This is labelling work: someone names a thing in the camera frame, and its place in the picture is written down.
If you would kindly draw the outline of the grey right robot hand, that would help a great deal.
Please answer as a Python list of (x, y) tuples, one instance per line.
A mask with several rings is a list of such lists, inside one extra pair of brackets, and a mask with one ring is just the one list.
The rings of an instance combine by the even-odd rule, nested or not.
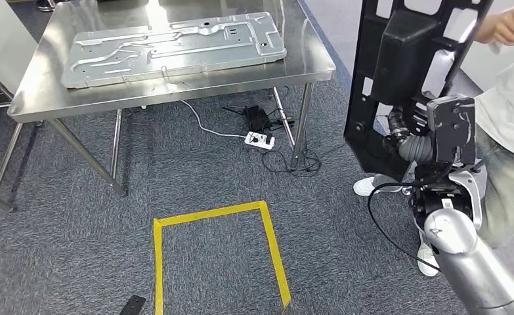
[(404, 122), (404, 113), (401, 108), (393, 108), (387, 116), (389, 135), (391, 142), (395, 146), (403, 144), (412, 136), (409, 128)]

